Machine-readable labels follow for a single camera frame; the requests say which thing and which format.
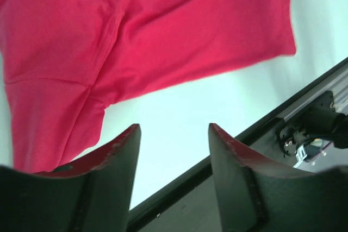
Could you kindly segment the red t shirt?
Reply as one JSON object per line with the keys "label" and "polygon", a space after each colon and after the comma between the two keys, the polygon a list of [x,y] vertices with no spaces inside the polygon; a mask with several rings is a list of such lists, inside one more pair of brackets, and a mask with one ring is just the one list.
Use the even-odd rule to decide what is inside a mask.
{"label": "red t shirt", "polygon": [[14,168],[70,162],[112,104],[295,52],[290,0],[1,0]]}

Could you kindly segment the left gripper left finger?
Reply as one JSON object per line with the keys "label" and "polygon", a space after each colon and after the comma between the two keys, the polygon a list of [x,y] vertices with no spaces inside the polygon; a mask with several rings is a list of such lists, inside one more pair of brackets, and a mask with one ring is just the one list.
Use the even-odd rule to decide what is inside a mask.
{"label": "left gripper left finger", "polygon": [[1,167],[1,231],[125,231],[141,129],[52,172]]}

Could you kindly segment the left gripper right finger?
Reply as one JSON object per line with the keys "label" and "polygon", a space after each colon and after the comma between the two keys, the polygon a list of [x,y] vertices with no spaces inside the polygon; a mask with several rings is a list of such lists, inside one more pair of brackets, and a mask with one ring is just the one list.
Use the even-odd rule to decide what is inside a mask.
{"label": "left gripper right finger", "polygon": [[210,160],[223,231],[347,231],[347,167],[311,173],[274,161],[215,123]]}

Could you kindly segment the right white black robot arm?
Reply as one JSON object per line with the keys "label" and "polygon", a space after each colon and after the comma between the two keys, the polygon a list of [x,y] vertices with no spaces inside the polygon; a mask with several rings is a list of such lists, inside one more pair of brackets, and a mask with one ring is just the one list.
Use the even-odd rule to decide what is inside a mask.
{"label": "right white black robot arm", "polygon": [[343,157],[347,163],[347,92],[334,97],[325,91],[276,130],[284,160],[294,167],[315,165],[332,156],[329,165]]}

